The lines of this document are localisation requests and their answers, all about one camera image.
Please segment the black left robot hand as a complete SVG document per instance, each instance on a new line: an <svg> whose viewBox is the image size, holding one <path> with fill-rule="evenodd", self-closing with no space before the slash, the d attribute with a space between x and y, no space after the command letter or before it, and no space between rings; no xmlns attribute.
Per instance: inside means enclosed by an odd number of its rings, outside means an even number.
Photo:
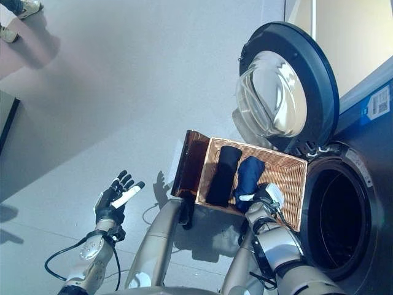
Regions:
<svg viewBox="0 0 393 295"><path fill-rule="evenodd" d="M111 182L109 187L102 191L94 206L96 223L104 219L111 219L119 226L125 219L125 205L145 186L143 181L136 184L132 176L123 170Z"/></svg>

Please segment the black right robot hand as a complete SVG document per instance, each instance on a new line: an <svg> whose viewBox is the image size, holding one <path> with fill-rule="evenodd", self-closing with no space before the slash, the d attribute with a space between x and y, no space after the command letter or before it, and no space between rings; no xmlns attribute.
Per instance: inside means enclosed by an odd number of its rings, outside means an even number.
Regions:
<svg viewBox="0 0 393 295"><path fill-rule="evenodd" d="M235 207L242 213L245 213L249 207L262 200L266 200L269 204L278 203L281 209L284 204L284 197L279 187L274 183L242 184L235 191Z"/></svg>

